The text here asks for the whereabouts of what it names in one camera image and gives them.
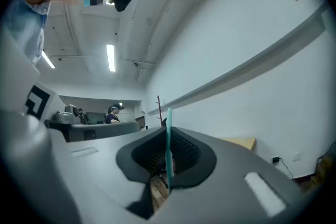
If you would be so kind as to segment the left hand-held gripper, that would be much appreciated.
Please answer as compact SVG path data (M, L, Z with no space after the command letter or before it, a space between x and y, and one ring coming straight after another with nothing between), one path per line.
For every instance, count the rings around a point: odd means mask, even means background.
M65 105L57 93L39 83L39 75L9 31L2 29L1 112L31 115L48 128L61 131L70 142L69 129L78 122L73 106Z

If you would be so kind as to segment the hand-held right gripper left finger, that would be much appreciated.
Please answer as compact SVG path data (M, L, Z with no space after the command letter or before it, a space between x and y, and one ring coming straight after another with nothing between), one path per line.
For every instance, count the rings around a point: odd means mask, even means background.
M148 140L161 129L99 140L66 143L50 129L54 171L48 219L53 223L167 223L166 206L152 211L150 183L129 180L117 164L117 152L132 142Z

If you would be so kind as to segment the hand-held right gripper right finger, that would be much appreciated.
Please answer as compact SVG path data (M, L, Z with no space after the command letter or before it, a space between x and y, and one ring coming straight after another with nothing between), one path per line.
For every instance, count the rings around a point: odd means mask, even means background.
M155 223L289 223L302 194L295 182L245 147L177 127L216 156L211 174L197 186L174 188L154 214Z

